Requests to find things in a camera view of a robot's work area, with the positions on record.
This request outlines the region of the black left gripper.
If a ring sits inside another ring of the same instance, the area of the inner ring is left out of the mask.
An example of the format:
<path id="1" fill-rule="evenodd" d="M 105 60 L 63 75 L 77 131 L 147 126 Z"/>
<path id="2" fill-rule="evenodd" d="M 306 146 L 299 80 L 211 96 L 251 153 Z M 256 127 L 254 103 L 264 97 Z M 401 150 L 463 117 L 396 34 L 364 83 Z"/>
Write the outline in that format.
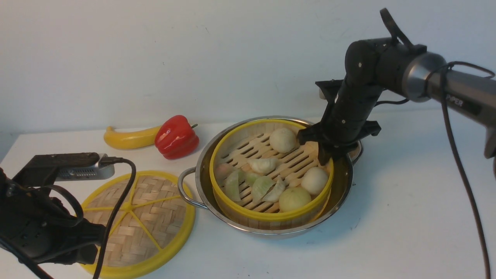
<path id="1" fill-rule="evenodd" d="M 55 185 L 60 168 L 1 173 L 1 248 L 22 263 L 93 264 L 106 226 L 84 217 L 81 204 Z"/>

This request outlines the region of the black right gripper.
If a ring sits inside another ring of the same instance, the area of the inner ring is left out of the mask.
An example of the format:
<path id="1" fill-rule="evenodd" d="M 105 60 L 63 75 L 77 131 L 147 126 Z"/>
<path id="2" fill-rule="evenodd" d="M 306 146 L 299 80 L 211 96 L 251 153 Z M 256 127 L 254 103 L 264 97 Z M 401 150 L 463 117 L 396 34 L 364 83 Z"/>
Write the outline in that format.
<path id="1" fill-rule="evenodd" d="M 344 79 L 336 102 L 327 102 L 320 122 L 297 133 L 299 144 L 318 143 L 321 166 L 326 166 L 333 153 L 351 151 L 359 140 L 371 134 L 377 135 L 381 130 L 376 122 L 367 122 L 381 94 L 381 86 L 348 85 Z"/>

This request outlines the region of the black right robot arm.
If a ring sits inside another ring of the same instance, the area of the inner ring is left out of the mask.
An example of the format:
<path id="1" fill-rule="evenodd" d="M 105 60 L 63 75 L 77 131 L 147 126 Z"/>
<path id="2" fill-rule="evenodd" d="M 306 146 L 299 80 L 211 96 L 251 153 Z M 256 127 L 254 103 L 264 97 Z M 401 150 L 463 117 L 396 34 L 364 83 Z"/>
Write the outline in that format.
<path id="1" fill-rule="evenodd" d="M 487 77 L 454 71 L 467 62 L 446 62 L 424 45 L 393 38 L 353 42 L 345 55 L 343 80 L 317 82 L 328 104 L 321 121 L 301 129 L 300 145 L 316 142 L 319 162 L 340 159 L 381 126 L 368 117 L 384 91 L 411 102 L 436 100 L 486 128 L 484 156 L 495 159 L 495 74 Z"/>

